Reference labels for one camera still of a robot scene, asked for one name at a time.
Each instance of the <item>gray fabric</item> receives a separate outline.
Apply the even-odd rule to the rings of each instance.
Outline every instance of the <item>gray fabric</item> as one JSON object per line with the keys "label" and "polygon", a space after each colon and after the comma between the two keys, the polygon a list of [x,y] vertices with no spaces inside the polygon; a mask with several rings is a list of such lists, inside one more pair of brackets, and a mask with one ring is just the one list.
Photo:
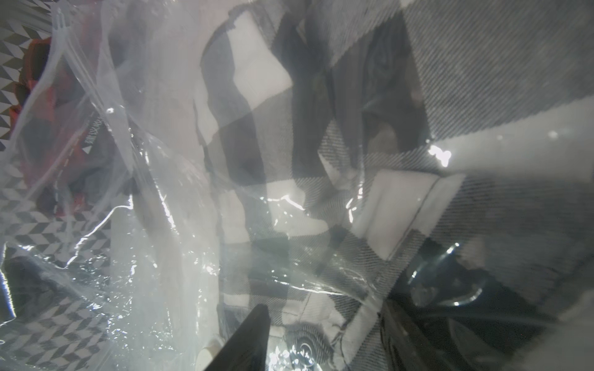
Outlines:
{"label": "gray fabric", "polygon": [[404,10],[435,139],[594,93],[594,4],[416,0]]}

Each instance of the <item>flannel shirt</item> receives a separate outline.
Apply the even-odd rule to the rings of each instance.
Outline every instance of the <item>flannel shirt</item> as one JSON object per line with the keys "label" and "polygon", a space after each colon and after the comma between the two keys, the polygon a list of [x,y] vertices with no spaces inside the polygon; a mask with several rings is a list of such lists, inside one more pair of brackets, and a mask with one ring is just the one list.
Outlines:
{"label": "flannel shirt", "polygon": [[581,291],[563,285],[592,265],[593,15],[549,0],[232,9],[195,100],[223,332],[264,303],[271,336],[301,327],[336,369],[386,369],[377,312],[429,238],[566,310]]}

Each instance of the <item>clear plastic bag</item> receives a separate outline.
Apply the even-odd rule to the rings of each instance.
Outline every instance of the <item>clear plastic bag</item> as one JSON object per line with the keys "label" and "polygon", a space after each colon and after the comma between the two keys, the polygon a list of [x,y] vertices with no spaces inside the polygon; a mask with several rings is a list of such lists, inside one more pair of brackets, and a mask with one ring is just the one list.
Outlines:
{"label": "clear plastic bag", "polygon": [[55,4],[2,158],[2,362],[193,370],[264,304],[269,370],[383,370],[390,299],[443,362],[516,367],[591,310],[590,85],[517,83],[516,44],[489,77],[438,42],[487,21],[395,3]]}

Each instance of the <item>plastic wrap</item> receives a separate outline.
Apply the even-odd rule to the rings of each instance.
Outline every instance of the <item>plastic wrap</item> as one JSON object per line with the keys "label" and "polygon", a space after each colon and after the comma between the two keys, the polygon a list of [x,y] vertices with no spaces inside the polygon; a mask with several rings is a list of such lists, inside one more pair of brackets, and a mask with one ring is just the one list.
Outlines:
{"label": "plastic wrap", "polygon": [[591,80],[366,3],[55,4],[1,158],[2,362],[194,370],[264,304],[269,370],[383,370],[390,299],[446,364],[530,368],[587,317]]}

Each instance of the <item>checkered fabric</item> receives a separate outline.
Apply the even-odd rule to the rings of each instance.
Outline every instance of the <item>checkered fabric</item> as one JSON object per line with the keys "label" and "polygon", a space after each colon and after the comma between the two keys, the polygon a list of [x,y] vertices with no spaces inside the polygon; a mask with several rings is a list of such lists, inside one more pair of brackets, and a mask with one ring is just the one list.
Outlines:
{"label": "checkered fabric", "polygon": [[2,351],[41,369],[85,369],[106,341],[106,324],[84,300],[63,297],[34,322],[7,324]]}
{"label": "checkered fabric", "polygon": [[[48,15],[47,2],[19,0],[41,14]],[[18,81],[23,55],[31,39],[44,39],[50,35],[32,30],[15,20],[0,24],[0,151],[8,145],[10,117],[8,109],[18,104],[14,95],[14,82]],[[70,269],[93,272],[85,284],[101,286],[109,276],[110,222],[93,233],[88,241],[73,250],[71,239],[88,233],[90,223],[97,223],[105,215],[93,218],[83,212],[67,222],[63,218],[49,219],[35,210],[33,202],[24,200],[27,188],[18,163],[6,168],[7,179],[0,190],[0,210],[21,208],[7,220],[5,262],[20,256],[37,255],[59,267],[70,261]],[[105,345],[106,319],[74,293],[61,290],[52,299],[47,310],[27,323],[18,319],[0,328],[0,346],[3,355],[29,366],[49,370],[85,369],[90,358]]]}
{"label": "checkered fabric", "polygon": [[386,369],[377,312],[428,237],[566,310],[594,257],[592,17],[581,0],[232,9],[195,101],[224,328],[265,303],[279,336],[323,334],[330,367]]}
{"label": "checkered fabric", "polygon": [[[49,7],[43,4],[44,8],[36,5],[37,8],[44,9],[45,14],[49,13]],[[23,56],[27,50],[31,39],[44,39],[48,34],[32,30],[23,26],[15,20],[0,21],[0,151],[4,151],[8,145],[10,117],[8,109],[14,104],[18,104],[14,95],[14,83],[18,81],[20,69],[23,67]]]}

